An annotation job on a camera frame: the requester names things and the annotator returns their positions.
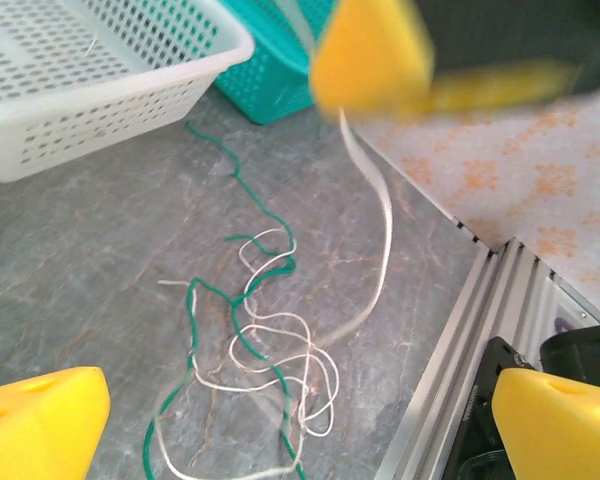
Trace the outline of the aluminium mounting rail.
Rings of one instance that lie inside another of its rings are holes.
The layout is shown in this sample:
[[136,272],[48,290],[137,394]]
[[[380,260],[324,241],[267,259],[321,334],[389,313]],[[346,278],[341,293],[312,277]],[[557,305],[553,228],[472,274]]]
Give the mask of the aluminium mounting rail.
[[374,480],[442,480],[453,442],[478,394],[488,341],[502,338],[535,368],[556,332],[600,325],[600,311],[517,239],[484,244],[446,322]]

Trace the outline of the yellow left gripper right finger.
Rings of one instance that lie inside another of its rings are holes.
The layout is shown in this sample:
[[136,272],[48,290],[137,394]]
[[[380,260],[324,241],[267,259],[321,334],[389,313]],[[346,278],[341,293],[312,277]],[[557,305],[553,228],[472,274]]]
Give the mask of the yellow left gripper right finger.
[[492,412],[516,480],[600,480],[600,387],[508,368]]

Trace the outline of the teal perforated plastic basket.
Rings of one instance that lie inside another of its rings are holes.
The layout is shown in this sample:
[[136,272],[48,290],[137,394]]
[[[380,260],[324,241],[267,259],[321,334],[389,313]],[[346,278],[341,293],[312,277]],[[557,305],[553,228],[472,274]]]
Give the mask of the teal perforated plastic basket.
[[220,0],[251,33],[252,57],[216,86],[250,120],[266,125],[309,108],[308,57],[274,0]]

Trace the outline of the white perforated plastic basket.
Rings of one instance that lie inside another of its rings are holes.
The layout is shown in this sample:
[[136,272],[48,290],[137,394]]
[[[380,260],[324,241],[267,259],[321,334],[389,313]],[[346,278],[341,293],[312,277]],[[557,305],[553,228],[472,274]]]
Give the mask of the white perforated plastic basket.
[[181,120],[254,48],[219,0],[0,0],[0,183]]

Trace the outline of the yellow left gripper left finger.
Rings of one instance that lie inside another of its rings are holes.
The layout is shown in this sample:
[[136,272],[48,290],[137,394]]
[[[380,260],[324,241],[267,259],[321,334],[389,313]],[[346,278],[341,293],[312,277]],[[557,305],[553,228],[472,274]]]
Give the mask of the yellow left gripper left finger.
[[98,367],[0,386],[0,480],[85,480],[110,406]]

